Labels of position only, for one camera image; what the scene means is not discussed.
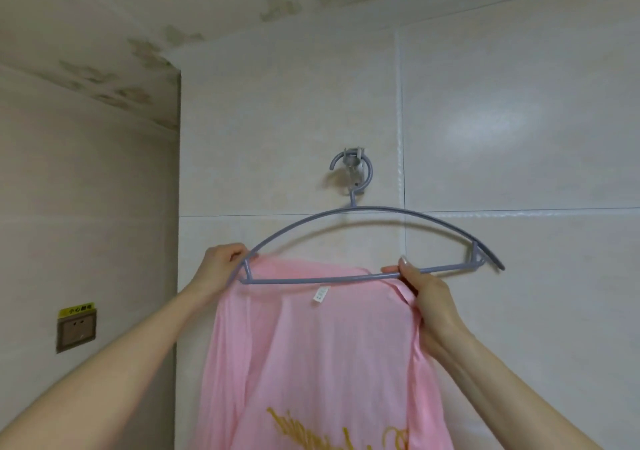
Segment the forearm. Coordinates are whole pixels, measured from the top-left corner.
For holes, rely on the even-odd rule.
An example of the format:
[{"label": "forearm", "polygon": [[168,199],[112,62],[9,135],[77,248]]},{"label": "forearm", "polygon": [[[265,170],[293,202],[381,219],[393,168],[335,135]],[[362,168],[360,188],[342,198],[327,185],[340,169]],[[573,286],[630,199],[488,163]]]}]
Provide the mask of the forearm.
[{"label": "forearm", "polygon": [[599,449],[468,332],[433,354],[507,450]]},{"label": "forearm", "polygon": [[78,366],[0,433],[0,450],[93,450],[112,444],[201,304],[191,294],[178,295]]}]

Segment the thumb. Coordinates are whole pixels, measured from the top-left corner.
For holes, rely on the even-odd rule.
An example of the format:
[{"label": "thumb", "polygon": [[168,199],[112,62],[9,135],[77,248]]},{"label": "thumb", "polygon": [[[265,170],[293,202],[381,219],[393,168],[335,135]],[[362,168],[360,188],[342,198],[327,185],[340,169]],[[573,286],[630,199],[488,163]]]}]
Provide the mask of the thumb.
[{"label": "thumb", "polygon": [[413,266],[404,255],[398,260],[398,268],[404,279],[417,289],[420,285],[420,276],[422,276],[420,270]]}]

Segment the pink garment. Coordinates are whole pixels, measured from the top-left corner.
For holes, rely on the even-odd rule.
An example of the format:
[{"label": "pink garment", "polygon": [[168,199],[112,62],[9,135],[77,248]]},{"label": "pink garment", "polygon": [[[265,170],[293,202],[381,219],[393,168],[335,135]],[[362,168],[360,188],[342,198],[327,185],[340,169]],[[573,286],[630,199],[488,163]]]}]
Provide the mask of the pink garment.
[{"label": "pink garment", "polygon": [[[256,278],[364,275],[265,257]],[[452,450],[414,296],[397,280],[236,283],[220,300],[202,381],[197,450]]]}]

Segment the gray plastic hanger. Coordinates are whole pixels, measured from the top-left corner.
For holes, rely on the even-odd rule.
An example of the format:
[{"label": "gray plastic hanger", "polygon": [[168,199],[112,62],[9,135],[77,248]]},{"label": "gray plastic hanger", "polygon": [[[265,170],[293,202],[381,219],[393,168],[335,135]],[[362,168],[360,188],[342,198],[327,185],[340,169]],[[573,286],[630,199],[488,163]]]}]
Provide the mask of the gray plastic hanger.
[{"label": "gray plastic hanger", "polygon": [[251,268],[249,266],[249,260],[254,257],[258,251],[260,251],[264,246],[268,243],[276,239],[276,237],[282,236],[284,233],[291,231],[302,224],[307,224],[312,220],[321,219],[322,217],[327,217],[333,214],[340,214],[346,212],[396,212],[405,215],[411,215],[413,217],[419,217],[420,219],[430,220],[435,224],[439,224],[440,226],[446,227],[460,236],[465,237],[469,241],[471,241],[471,253],[469,256],[469,260],[466,263],[458,263],[444,266],[433,266],[431,268],[421,268],[421,273],[436,273],[442,271],[458,271],[458,270],[473,270],[480,268],[486,260],[490,260],[497,268],[504,271],[504,265],[498,259],[496,255],[492,253],[492,251],[486,247],[484,243],[482,243],[477,237],[470,235],[468,232],[460,229],[459,227],[454,226],[453,224],[449,224],[444,220],[438,219],[437,217],[432,217],[430,215],[426,215],[420,212],[416,212],[413,210],[401,209],[397,207],[385,207],[385,206],[358,206],[356,204],[356,195],[360,194],[364,191],[365,188],[371,183],[371,179],[373,178],[373,165],[369,158],[364,154],[364,148],[350,148],[345,149],[343,152],[337,154],[335,158],[332,160],[331,165],[329,165],[329,170],[333,170],[335,164],[338,160],[343,159],[343,163],[347,167],[349,174],[352,176],[358,175],[358,172],[362,168],[361,162],[364,162],[367,166],[367,178],[364,182],[358,183],[355,182],[354,186],[349,189],[349,199],[350,205],[348,207],[341,207],[338,209],[327,210],[324,212],[319,212],[314,215],[310,215],[305,219],[301,219],[289,226],[282,228],[278,232],[272,234],[267,239],[258,243],[244,258],[240,261],[240,264],[234,270],[234,272],[230,276],[230,281],[233,280],[239,271],[244,268],[246,273],[245,278],[240,278],[240,283],[244,285],[301,285],[301,284],[338,284],[338,283],[353,283],[353,282],[367,282],[369,280],[384,280],[390,278],[400,278],[400,273],[377,273],[375,275],[358,275],[358,276],[328,276],[326,278],[275,278],[268,280],[261,280],[258,278],[254,278],[251,273]]}]

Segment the electrical outlet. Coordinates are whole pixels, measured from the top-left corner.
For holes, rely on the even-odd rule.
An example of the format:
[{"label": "electrical outlet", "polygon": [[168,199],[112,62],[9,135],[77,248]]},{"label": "electrical outlet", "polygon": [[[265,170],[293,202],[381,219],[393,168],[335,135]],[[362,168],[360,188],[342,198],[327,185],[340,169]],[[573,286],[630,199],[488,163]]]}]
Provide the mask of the electrical outlet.
[{"label": "electrical outlet", "polygon": [[72,349],[95,339],[97,310],[58,319],[56,352]]}]

